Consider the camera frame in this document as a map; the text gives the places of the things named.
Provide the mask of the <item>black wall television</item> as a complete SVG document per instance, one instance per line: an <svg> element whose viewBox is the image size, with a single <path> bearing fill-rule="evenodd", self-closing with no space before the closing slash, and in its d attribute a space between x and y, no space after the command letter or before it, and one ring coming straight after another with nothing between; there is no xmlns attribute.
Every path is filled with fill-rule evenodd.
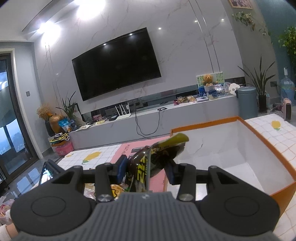
<svg viewBox="0 0 296 241"><path fill-rule="evenodd" d="M72 59L83 101L161 77L147 28L119 36Z"/></svg>

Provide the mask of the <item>dark yellow snack packet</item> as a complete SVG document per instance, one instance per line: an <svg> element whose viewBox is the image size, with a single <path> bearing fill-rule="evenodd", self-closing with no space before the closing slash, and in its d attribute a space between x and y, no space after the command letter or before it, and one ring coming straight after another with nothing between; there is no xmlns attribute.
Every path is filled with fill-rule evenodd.
<svg viewBox="0 0 296 241"><path fill-rule="evenodd" d="M136 167L136 172L125 170L125 183L130 192L146 192L149 190L149 178L163 170L170 161L173 161L185 148L189 141L187 135L178 133L164 141L153 144L145 154L145 163Z"/></svg>

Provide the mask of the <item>blue water jug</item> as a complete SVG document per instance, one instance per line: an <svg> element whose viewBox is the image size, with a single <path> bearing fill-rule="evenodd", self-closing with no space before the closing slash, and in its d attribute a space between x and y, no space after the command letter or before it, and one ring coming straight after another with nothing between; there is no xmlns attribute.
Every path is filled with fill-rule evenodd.
<svg viewBox="0 0 296 241"><path fill-rule="evenodd" d="M295 84L288 78L287 75L280 81L280 96L283 101L288 98L291 103L294 102Z"/></svg>

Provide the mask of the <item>pink space heater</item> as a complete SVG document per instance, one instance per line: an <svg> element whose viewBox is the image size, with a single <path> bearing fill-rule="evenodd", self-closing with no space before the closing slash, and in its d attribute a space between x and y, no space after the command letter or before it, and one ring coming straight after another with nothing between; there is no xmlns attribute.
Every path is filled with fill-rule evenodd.
<svg viewBox="0 0 296 241"><path fill-rule="evenodd" d="M292 118L292 102L288 98L283 99L282 104L283 118L285 121L290 121Z"/></svg>

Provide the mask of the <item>blue snack bag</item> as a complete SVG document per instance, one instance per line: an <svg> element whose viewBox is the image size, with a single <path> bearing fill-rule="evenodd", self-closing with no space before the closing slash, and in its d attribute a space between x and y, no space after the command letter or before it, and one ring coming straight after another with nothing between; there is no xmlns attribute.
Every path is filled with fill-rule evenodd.
<svg viewBox="0 0 296 241"><path fill-rule="evenodd" d="M63 118L62 120L59 120L58 125L67 133L78 129L75 121L70 120L69 118Z"/></svg>

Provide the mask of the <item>white wifi router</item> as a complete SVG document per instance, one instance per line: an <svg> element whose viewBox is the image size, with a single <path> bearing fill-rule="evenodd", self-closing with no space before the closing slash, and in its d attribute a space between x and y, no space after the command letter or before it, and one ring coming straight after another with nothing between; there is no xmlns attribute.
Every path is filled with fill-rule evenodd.
<svg viewBox="0 0 296 241"><path fill-rule="evenodd" d="M125 110L124 106L122 104L119 104L119 106L115 106L115 109L117 111L117 120L126 119L131 116L129 106L127 106L127 110Z"/></svg>

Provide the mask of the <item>pink restaurant table mat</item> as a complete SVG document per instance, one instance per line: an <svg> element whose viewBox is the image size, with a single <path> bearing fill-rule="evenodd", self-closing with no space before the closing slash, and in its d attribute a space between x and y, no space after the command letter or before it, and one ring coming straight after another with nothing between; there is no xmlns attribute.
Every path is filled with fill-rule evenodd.
<svg viewBox="0 0 296 241"><path fill-rule="evenodd" d="M126 171L131 171L133 175L136 172L138 164L145 163L145 154L148 153L148 149L155 143L168 139L169 136L145 139L140 141L133 141L128 143L117 144L108 146L105 154L109 153L107 162L116 164L121 156L126 156L128 161L126 162ZM167 180L164 169L159 171L154 176L149 178L149 191L153 193L165 192L167 188Z"/></svg>

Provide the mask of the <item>blue-grey trash bin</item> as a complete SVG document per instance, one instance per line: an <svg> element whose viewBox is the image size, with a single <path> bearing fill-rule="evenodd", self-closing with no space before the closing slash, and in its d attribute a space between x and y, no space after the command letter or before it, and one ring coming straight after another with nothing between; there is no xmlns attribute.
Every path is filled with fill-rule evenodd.
<svg viewBox="0 0 296 241"><path fill-rule="evenodd" d="M239 116L246 120L258 115L255 87L240 87L236 91L239 104Z"/></svg>

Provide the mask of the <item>tall potted plant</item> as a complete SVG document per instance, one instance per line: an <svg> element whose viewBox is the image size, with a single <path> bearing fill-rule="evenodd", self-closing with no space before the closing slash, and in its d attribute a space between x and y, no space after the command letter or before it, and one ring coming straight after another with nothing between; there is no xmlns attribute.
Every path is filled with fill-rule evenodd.
<svg viewBox="0 0 296 241"><path fill-rule="evenodd" d="M256 92L258 95L258 107L259 107L260 113L267 111L265 87L266 87L267 82L275 76L275 74L267 76L267 73L268 73L269 69L274 64L275 64L275 62L273 61L273 63L271 63L266 69L263 69L262 68L262 57L260 57L258 71L256 70L256 68L254 68L254 71L252 72L244 64L243 64L243 66L246 68L246 70L238 66L238 68L240 70L242 70L247 77L250 78L250 80L252 81L252 86L254 86L256 88Z"/></svg>

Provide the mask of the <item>pink storage basket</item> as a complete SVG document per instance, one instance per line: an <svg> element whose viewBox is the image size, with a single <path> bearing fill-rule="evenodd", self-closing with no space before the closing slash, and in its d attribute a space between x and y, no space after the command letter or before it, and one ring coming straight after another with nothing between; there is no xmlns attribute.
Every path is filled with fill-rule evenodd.
<svg viewBox="0 0 296 241"><path fill-rule="evenodd" d="M73 148L72 142L68 141L63 145L57 146L55 150L59 156L66 156L67 154L72 152L74 148Z"/></svg>

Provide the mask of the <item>green aloe plant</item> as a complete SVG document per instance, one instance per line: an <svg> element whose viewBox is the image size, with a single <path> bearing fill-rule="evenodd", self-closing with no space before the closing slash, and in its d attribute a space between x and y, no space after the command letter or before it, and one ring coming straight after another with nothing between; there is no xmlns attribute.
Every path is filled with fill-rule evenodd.
<svg viewBox="0 0 296 241"><path fill-rule="evenodd" d="M62 110L70 120L74 119L74 111L77 102L73 102L72 98L75 95L75 91L70 97L66 97L65 99L62 98L62 107L57 107L58 109Z"/></svg>

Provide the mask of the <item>golden vase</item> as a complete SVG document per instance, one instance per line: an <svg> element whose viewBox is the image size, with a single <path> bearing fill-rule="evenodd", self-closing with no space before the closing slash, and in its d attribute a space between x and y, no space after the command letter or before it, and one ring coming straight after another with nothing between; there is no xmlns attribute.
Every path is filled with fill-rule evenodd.
<svg viewBox="0 0 296 241"><path fill-rule="evenodd" d="M62 133L63 132L63 129L58 124L58 122L61 121L62 119L63 119L63 116L60 114L54 114L54 115L50 116L49 123L50 123L50 126L51 126L52 130L54 131L54 133Z"/></svg>

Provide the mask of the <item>brown teddy bear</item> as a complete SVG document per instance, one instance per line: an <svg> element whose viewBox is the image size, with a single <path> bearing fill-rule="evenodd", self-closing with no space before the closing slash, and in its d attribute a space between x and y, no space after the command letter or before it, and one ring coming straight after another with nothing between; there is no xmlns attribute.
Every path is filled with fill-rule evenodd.
<svg viewBox="0 0 296 241"><path fill-rule="evenodd" d="M211 85L213 85L213 76L211 74L203 75L202 84L204 86L211 86Z"/></svg>

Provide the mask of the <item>hanging ivy plant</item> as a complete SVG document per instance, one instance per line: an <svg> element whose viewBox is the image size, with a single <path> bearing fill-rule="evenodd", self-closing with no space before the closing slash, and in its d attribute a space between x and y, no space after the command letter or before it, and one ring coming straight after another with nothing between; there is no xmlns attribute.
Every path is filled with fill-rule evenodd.
<svg viewBox="0 0 296 241"><path fill-rule="evenodd" d="M295 74L295 37L296 29L294 26L288 27L284 32L278 37L278 43L281 47L284 47L287 51L287 55L290 59L290 63Z"/></svg>

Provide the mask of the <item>grey tv console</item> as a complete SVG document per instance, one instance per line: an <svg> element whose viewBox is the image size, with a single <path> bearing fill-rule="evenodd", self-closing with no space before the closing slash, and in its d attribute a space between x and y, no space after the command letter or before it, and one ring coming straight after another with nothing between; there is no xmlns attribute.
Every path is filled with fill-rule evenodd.
<svg viewBox="0 0 296 241"><path fill-rule="evenodd" d="M164 108L162 111L158 111L158 107L138 111L126 119L107 121L85 130L71 132L70 140L75 150L115 145L144 137L164 136L174 128L239 114L238 99L233 95L203 102L168 104Z"/></svg>

